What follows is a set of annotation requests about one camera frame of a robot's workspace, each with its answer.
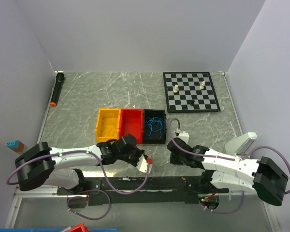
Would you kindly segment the red bin at bottom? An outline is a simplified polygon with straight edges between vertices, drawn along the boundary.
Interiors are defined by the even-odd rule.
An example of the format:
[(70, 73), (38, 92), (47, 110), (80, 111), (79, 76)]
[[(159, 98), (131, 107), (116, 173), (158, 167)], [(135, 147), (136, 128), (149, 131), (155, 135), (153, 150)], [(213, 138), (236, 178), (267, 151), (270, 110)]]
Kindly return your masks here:
[(73, 227), (67, 227), (62, 232), (90, 232), (90, 230), (84, 225), (84, 223), (80, 223)]

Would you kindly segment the grey white stand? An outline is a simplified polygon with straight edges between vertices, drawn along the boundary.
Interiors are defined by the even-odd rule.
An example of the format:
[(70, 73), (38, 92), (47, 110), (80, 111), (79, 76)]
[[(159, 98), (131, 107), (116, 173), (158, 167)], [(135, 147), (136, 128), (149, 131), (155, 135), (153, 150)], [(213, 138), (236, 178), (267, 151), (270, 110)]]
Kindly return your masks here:
[(225, 150), (228, 155), (241, 156), (244, 155), (248, 149), (257, 140), (257, 134), (255, 132), (248, 132), (241, 136), (238, 136), (225, 145)]

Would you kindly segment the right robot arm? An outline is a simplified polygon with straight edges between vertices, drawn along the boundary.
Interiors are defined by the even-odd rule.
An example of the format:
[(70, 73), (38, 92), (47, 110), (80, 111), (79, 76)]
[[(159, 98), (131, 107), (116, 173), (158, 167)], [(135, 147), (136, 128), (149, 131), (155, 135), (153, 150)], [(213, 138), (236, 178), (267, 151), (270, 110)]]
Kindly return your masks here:
[(287, 174), (270, 158), (243, 159), (217, 152), (206, 146), (190, 147), (180, 138), (167, 144), (170, 163), (199, 168), (203, 173), (187, 183), (188, 193), (210, 194), (242, 191), (262, 201), (281, 206), (286, 194)]

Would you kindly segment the black marker orange cap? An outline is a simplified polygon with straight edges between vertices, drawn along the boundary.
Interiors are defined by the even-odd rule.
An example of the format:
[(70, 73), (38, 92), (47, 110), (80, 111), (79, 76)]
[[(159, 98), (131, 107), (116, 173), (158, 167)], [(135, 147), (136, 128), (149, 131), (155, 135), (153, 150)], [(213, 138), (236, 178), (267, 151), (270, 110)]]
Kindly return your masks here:
[(64, 81), (65, 81), (64, 73), (58, 72), (56, 75), (56, 81), (55, 81), (55, 86), (54, 86), (53, 94), (50, 101), (50, 106), (52, 107), (57, 106)]

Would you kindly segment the white chess piece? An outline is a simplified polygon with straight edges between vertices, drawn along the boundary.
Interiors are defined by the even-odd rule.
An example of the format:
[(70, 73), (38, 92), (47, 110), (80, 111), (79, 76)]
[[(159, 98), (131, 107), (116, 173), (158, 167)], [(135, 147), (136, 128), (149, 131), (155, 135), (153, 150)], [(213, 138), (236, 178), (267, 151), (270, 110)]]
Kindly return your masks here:
[(175, 85), (174, 88), (173, 88), (173, 92), (174, 94), (177, 94), (178, 93), (178, 85)]
[(200, 85), (200, 89), (204, 89), (206, 82), (202, 81), (201, 85)]

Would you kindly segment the black plastic bin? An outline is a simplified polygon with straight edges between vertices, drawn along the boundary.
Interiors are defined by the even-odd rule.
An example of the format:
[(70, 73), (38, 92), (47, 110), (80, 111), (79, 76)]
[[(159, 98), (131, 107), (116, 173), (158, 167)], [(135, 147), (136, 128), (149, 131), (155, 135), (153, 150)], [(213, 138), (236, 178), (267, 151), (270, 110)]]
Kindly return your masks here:
[(166, 113), (165, 110), (144, 109), (143, 144), (165, 144)]

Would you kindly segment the white chess piece right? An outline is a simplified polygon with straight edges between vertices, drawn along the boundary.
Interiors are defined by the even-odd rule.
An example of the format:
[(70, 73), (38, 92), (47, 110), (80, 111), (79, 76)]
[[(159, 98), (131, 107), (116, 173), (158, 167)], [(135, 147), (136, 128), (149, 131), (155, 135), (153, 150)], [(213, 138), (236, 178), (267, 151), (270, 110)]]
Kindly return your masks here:
[(200, 85), (200, 89), (204, 89), (206, 82), (202, 81), (201, 85)]

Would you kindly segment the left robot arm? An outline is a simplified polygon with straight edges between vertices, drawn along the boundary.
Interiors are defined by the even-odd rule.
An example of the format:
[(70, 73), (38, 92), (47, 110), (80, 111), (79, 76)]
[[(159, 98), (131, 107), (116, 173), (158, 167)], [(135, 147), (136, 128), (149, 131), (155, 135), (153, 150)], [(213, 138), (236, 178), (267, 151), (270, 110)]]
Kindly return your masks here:
[(127, 134), (119, 140), (111, 139), (82, 148), (62, 149), (41, 142), (15, 160), (17, 184), (21, 191), (42, 185), (57, 186), (74, 194), (81, 194), (88, 183), (80, 166), (101, 166), (124, 161), (140, 172), (149, 174), (151, 161), (144, 150), (137, 147), (137, 139)]

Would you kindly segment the red plastic bin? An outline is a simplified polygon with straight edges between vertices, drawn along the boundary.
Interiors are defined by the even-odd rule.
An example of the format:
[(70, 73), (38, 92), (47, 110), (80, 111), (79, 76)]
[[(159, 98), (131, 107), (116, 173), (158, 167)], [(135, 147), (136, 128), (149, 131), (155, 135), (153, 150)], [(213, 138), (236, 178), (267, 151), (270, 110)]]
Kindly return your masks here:
[(143, 143), (143, 109), (121, 109), (119, 123), (119, 138), (132, 134), (138, 144)]

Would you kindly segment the yellow plastic bin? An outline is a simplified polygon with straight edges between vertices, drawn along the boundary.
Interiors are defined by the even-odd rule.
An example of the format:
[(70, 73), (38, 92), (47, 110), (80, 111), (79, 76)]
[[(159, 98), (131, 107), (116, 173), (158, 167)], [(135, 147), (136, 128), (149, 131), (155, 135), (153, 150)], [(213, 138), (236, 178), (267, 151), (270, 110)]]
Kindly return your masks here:
[(96, 142), (106, 142), (119, 138), (121, 109), (100, 108), (95, 126)]

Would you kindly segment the chessboard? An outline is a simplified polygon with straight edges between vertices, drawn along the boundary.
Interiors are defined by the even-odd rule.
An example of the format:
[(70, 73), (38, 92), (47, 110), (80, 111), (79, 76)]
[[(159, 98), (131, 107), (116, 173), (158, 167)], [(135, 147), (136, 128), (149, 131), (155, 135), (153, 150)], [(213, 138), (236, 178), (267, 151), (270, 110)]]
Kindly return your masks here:
[[(166, 105), (168, 113), (219, 112), (220, 106), (209, 72), (164, 72)], [(173, 88), (178, 85), (178, 93)]]

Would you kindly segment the blue brown toy block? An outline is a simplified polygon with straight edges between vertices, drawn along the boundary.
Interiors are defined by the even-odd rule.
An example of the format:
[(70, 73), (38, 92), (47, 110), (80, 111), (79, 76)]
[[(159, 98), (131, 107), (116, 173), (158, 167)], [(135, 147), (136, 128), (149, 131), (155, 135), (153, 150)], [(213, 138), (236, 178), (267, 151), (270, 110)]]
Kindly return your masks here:
[(24, 145), (21, 141), (19, 140), (12, 140), (12, 141), (8, 141), (6, 143), (6, 146), (13, 150), (14, 152), (18, 153), (18, 154), (22, 154), (24, 152), (27, 151), (27, 146)]

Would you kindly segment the white chess piece left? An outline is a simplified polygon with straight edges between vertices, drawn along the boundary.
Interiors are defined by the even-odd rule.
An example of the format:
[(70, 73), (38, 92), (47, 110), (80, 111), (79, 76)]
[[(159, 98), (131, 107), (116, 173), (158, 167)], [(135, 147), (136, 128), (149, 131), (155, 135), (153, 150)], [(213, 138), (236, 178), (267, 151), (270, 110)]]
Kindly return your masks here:
[(173, 92), (174, 94), (177, 94), (178, 93), (178, 85), (175, 85), (174, 88), (173, 88)]

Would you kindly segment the aluminium rail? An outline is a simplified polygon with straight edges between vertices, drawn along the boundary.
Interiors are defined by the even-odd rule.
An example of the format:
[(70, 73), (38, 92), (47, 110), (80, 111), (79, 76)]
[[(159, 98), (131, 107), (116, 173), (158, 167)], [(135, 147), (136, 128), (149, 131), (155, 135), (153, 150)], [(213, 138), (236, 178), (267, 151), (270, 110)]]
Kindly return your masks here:
[(57, 187), (41, 186), (29, 191), (21, 191), (19, 187), (15, 189), (15, 198), (51, 198), (57, 197)]

